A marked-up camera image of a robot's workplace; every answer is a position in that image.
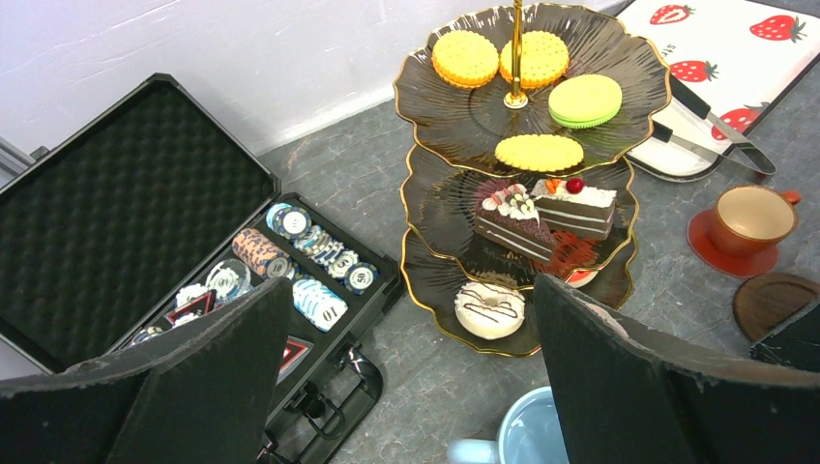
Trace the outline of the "orange toy macaron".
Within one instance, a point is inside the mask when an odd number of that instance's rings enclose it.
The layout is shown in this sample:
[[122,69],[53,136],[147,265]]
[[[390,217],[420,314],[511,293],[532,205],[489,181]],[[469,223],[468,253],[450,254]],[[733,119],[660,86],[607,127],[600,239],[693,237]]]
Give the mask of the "orange toy macaron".
[[486,37],[472,31],[444,34],[432,48],[432,64],[447,83],[475,89],[490,82],[499,69],[499,52]]
[[518,169],[557,172],[580,164],[584,151],[578,142],[562,135],[521,134],[501,140],[494,156]]
[[545,31],[522,35],[521,86],[537,89],[553,83],[569,67],[569,50],[555,34]]

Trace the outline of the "white chocolate striped toy donut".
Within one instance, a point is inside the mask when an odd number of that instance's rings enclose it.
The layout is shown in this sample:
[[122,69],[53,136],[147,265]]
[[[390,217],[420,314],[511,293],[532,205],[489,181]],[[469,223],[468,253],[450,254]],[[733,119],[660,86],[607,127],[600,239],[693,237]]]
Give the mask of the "white chocolate striped toy donut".
[[454,310],[458,322],[468,332],[494,340],[513,334],[522,326],[525,299],[516,290],[470,281],[456,293]]

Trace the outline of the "small orange brown cup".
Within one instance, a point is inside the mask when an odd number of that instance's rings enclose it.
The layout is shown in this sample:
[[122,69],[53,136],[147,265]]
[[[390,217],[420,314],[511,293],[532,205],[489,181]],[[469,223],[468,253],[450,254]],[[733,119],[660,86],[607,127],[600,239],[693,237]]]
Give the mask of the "small orange brown cup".
[[761,186],[740,186],[722,193],[711,210],[707,237],[720,252],[737,257],[776,246],[799,222],[795,206],[802,196]]

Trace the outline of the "dark brown wooden coaster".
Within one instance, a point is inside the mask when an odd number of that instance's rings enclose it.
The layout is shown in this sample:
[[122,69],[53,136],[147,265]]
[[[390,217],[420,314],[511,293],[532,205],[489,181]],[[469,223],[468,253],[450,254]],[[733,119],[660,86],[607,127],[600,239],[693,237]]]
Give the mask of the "dark brown wooden coaster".
[[746,280],[732,301],[735,322],[747,340],[762,339],[775,326],[819,294],[819,283],[787,273],[765,273]]

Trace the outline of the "three-tier black gold cake stand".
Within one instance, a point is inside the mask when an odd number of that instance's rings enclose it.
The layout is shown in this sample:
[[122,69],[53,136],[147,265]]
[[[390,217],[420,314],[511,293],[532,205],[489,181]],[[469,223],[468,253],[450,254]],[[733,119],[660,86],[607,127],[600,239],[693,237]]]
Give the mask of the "three-tier black gold cake stand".
[[[496,6],[465,14],[432,32],[426,44],[404,61],[395,80],[395,109],[414,129],[414,146],[406,158],[408,176],[400,189],[408,225],[401,269],[413,302],[428,310],[445,335],[476,352],[527,357],[540,347],[532,317],[513,334],[485,340],[457,320],[455,295],[471,280],[510,287],[529,296],[537,275],[548,266],[477,234],[475,213],[483,197],[508,181],[531,185],[539,174],[505,165],[494,156],[504,138],[559,132],[547,109],[549,89],[528,92],[521,109],[505,106],[508,82],[496,77],[474,90],[445,82],[432,64],[432,48],[455,30],[479,33],[496,46],[513,35],[514,10]],[[648,40],[630,34],[615,17],[583,6],[539,3],[523,10],[527,32],[559,36],[570,55],[568,76],[601,73],[615,78],[624,92],[618,115],[600,127],[569,130],[583,148],[580,164],[562,171],[602,189],[616,189],[614,224],[598,241],[594,278],[582,291],[611,307],[621,306],[633,289],[629,266],[636,254],[633,233],[639,205],[627,151],[647,140],[652,116],[669,105],[670,71]]]

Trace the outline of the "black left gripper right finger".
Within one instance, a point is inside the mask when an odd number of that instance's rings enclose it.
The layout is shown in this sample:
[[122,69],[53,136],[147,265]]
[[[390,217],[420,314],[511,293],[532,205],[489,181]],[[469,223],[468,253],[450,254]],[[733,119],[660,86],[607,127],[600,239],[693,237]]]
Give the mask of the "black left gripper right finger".
[[534,311],[572,463],[815,463],[816,373],[650,328],[551,275]]

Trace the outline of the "light blue mug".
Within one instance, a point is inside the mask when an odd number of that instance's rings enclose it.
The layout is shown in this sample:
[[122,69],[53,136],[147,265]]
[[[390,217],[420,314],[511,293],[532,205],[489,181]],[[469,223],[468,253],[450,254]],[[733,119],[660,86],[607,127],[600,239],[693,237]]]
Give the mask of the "light blue mug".
[[551,387],[521,396],[504,416],[493,440],[459,439],[449,443],[450,463],[562,463],[569,458]]

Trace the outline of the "strawberry layer cake slice toy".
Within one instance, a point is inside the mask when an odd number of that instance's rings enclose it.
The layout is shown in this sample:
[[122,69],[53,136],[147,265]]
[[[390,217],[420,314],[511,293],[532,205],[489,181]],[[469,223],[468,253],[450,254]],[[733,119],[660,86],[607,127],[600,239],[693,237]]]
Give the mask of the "strawberry layer cake slice toy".
[[590,240],[605,240],[609,236],[616,189],[588,186],[581,178],[542,179],[530,195],[551,230],[571,232]]

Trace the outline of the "red round coaster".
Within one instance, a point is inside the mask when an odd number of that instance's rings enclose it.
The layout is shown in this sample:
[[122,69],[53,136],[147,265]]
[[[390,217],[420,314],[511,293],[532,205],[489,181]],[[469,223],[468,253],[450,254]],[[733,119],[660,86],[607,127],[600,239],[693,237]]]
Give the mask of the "red round coaster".
[[777,246],[749,256],[732,256],[719,251],[711,242],[708,230],[714,213],[705,210],[694,216],[688,224],[688,244],[706,264],[726,275],[750,278],[771,271],[778,260]]

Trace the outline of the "green toy macaron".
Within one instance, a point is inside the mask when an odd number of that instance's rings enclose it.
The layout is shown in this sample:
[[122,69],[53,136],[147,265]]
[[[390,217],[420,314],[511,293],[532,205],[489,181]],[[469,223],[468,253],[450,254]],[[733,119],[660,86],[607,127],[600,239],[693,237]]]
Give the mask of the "green toy macaron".
[[602,74],[583,74],[564,80],[550,93],[548,111],[559,125],[587,129],[611,120],[620,111],[620,84]]

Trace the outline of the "red strawberry toy tart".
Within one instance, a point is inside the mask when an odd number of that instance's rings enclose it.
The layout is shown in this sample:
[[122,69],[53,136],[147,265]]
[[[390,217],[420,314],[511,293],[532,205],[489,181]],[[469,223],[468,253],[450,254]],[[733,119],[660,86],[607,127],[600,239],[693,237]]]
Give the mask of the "red strawberry toy tart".
[[595,265],[599,253],[596,250],[598,241],[582,239],[572,232],[555,230],[552,232],[555,248],[548,266],[548,273],[567,278],[575,269]]

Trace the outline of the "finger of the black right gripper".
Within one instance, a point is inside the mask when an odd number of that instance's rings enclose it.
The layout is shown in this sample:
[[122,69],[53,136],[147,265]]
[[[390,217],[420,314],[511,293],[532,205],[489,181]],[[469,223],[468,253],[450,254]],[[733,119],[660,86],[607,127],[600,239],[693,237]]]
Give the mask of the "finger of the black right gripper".
[[819,372],[819,302],[811,301],[751,345],[754,360]]

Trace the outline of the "chocolate cake slice toy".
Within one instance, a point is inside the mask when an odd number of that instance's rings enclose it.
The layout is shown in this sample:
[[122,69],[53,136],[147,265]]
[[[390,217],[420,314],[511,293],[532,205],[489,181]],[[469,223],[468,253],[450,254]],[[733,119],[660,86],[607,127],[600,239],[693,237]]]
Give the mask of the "chocolate cake slice toy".
[[476,232],[529,259],[549,265],[556,241],[527,188],[513,184],[486,197],[475,215]]

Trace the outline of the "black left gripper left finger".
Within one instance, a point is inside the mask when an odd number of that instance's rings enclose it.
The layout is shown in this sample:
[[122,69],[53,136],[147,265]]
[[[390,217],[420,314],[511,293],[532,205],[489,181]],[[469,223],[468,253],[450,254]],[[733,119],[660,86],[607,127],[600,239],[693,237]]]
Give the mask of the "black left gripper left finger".
[[293,314],[283,277],[57,375],[1,384],[5,463],[252,463]]

